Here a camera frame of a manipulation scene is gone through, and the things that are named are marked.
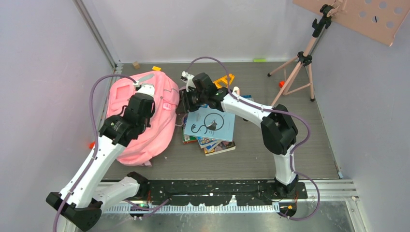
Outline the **light blue cat book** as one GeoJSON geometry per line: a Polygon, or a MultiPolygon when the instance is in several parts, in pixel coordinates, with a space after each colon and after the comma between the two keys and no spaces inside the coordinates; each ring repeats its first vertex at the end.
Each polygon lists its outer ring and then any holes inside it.
{"type": "Polygon", "coordinates": [[[234,125],[234,114],[201,107],[188,113],[184,134],[231,142],[234,139],[234,125]]]}

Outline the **yellow spine paperback book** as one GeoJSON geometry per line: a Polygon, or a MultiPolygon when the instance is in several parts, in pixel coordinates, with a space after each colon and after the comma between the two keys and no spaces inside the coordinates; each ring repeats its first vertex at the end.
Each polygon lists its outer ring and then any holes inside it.
{"type": "Polygon", "coordinates": [[[205,149],[207,151],[214,149],[217,145],[219,145],[222,140],[216,139],[209,139],[203,137],[197,137],[198,144],[201,149],[205,149]]]}

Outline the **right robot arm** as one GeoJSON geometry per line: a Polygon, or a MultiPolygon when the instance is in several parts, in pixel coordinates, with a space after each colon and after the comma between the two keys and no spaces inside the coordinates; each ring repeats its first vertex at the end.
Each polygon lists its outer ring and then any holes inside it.
{"type": "Polygon", "coordinates": [[[206,104],[211,109],[239,116],[261,129],[264,146],[274,156],[276,174],[272,189],[280,198],[293,195],[299,180],[294,166],[298,129],[287,108],[281,104],[276,107],[257,105],[229,88],[217,88],[204,72],[192,75],[183,71],[181,80],[186,84],[180,91],[182,112],[196,112],[206,104]]]}

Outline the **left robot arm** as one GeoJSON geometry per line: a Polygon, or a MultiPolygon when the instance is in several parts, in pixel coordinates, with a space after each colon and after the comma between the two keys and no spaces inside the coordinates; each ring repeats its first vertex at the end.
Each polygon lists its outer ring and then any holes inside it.
{"type": "Polygon", "coordinates": [[[128,197],[143,200],[147,196],[147,179],[137,173],[131,173],[119,183],[100,191],[96,188],[126,146],[150,127],[154,113],[154,98],[136,93],[131,96],[123,115],[105,120],[95,146],[74,177],[61,191],[51,192],[46,198],[46,202],[57,211],[53,231],[58,230],[59,217],[63,216],[86,232],[110,207],[128,197]]]}

